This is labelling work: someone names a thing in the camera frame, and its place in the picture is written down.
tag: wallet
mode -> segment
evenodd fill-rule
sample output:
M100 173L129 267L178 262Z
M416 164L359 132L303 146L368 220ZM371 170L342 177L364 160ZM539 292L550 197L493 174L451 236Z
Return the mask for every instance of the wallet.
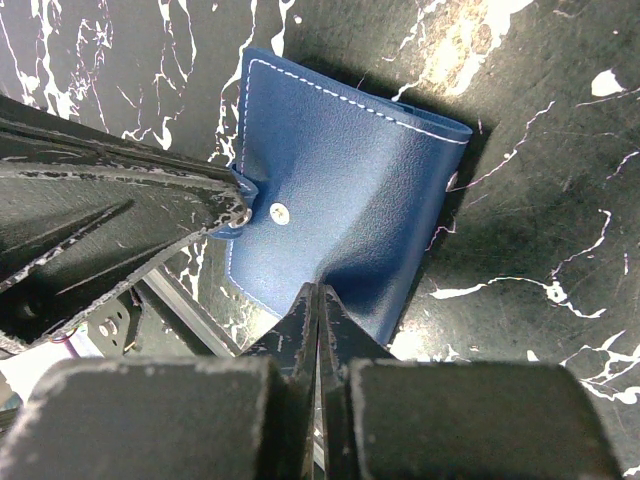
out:
M252 217L220 232L229 280L278 318L305 282L331 285L387 344L471 129L260 49L240 92L233 168Z

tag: scratched black surface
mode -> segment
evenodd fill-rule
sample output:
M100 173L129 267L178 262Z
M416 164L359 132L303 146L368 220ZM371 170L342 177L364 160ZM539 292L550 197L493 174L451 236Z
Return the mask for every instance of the scratched black surface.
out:
M566 364L640 478L635 0L4 0L0 89L224 164L239 55L271 48L283 16L287 58L476 132L392 351ZM625 90L592 95L608 70ZM275 320L226 282L223 251L169 268L247 346Z

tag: white stitching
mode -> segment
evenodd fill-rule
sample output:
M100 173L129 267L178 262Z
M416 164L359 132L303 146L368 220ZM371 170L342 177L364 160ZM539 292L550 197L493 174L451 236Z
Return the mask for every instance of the white stitching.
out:
M265 60L261 60L259 58L254 58L249 62L249 69L247 71L247 85L245 87L245 97L244 97L244 118L242 119L242 156L240 159L240 174L244 174L244 159L247 153L247 116L249 114L249 85L251 83L251 68L253 67L254 62L258 62L261 63L263 65L266 65L267 67L280 72L282 74L284 74L285 76L291 77L291 78L295 78L296 80L309 85L310 87L315 87L316 90L320 90L323 93L326 93L328 95L331 95L332 97L336 97L339 100L342 100L343 102L347 102L350 105L355 105L358 108L363 109L366 112L369 113L373 113L375 115L377 115L378 117L382 117L385 120L389 121L389 122L393 122L397 125L400 125L401 127L405 127L408 128L410 130L414 130L418 133L423 133L429 137L433 137L433 138L437 138L438 140L442 140L445 142L449 142L449 143L456 143L458 145L466 145L467 143L469 143L468 141L463 142L460 140L452 140L450 138L446 138L446 137L441 137L440 135L436 135L435 133L431 133L428 132L426 130L421 130L419 128L413 127L411 125L408 125L404 122L401 122L399 120L396 120L395 118L389 117L388 115L385 115L384 113L380 113L375 111L372 108L367 107L366 105L362 105L360 103L357 103L354 100L349 100L347 97L343 96L343 95L338 95L335 92L332 92L331 90L327 90L326 88L321 87L320 85L316 85L313 82L310 82L309 80L307 80L306 78L302 78L298 75L295 75L291 72L288 72L286 70L283 70L282 68L278 68L275 65L272 65L271 63L265 61ZM271 313L272 315L275 315L278 318L281 318L281 316L277 313L275 313L272 309L270 309L269 307L267 307L265 304L263 304L260 300L254 298L251 294L249 294L248 292L246 292L244 290L244 288L242 288L238 282L236 282L234 280L234 278L231 276L231 259L233 258L233 240L229 241L230 246L229 246L229 261L227 263L227 276L229 277L229 280L231 280L231 283L233 283L236 287L238 287L240 289L240 291L242 293L244 293L247 297L249 297L251 300L253 300L254 302L256 302L258 305L260 305L262 308L264 308L265 310L267 310L269 313Z

